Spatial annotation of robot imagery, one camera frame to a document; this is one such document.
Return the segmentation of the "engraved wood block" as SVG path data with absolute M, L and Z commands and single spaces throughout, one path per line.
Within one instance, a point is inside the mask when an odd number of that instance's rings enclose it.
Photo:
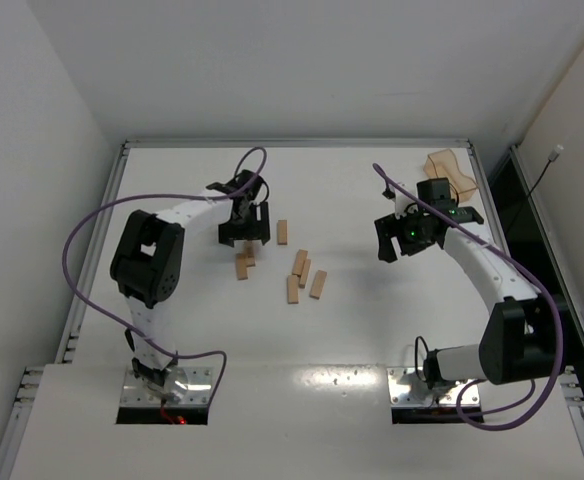
M 256 265 L 256 258 L 254 253 L 254 245 L 251 242 L 244 243 L 243 254 L 245 257 L 246 266 L 248 268 L 254 267 Z

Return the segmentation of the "plain wood block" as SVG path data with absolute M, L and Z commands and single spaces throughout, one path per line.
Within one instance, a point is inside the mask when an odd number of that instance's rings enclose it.
M 239 281 L 248 279 L 247 257 L 242 253 L 235 256 L 235 272 Z

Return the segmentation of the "translucent orange plastic container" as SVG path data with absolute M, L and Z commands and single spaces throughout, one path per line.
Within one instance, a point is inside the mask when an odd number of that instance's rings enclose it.
M 460 203 L 468 202 L 478 189 L 476 181 L 461 171 L 458 159 L 451 149 L 430 153 L 423 171 L 429 179 L 447 178 L 451 191 Z

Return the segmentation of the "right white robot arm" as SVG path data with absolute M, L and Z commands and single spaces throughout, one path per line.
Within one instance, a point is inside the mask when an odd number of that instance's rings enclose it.
M 503 385 L 549 377 L 561 369 L 564 306 L 490 244 L 483 217 L 475 208 L 459 205 L 447 179 L 419 182 L 416 198 L 403 212 L 381 217 L 374 225 L 379 260 L 392 263 L 437 245 L 460 266 L 488 310 L 478 343 L 427 353 L 422 379 L 429 388 L 461 380 Z

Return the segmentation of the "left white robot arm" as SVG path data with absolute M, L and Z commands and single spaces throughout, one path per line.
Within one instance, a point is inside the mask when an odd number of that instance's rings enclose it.
M 133 351 L 136 375 L 161 388 L 178 363 L 164 303 L 177 289 L 186 240 L 216 227 L 221 245 L 267 243 L 271 238 L 269 206 L 257 197 L 268 189 L 261 176 L 243 170 L 226 183 L 208 185 L 200 200 L 129 215 L 110 277 L 130 309 L 132 325 L 126 329 L 126 341 Z

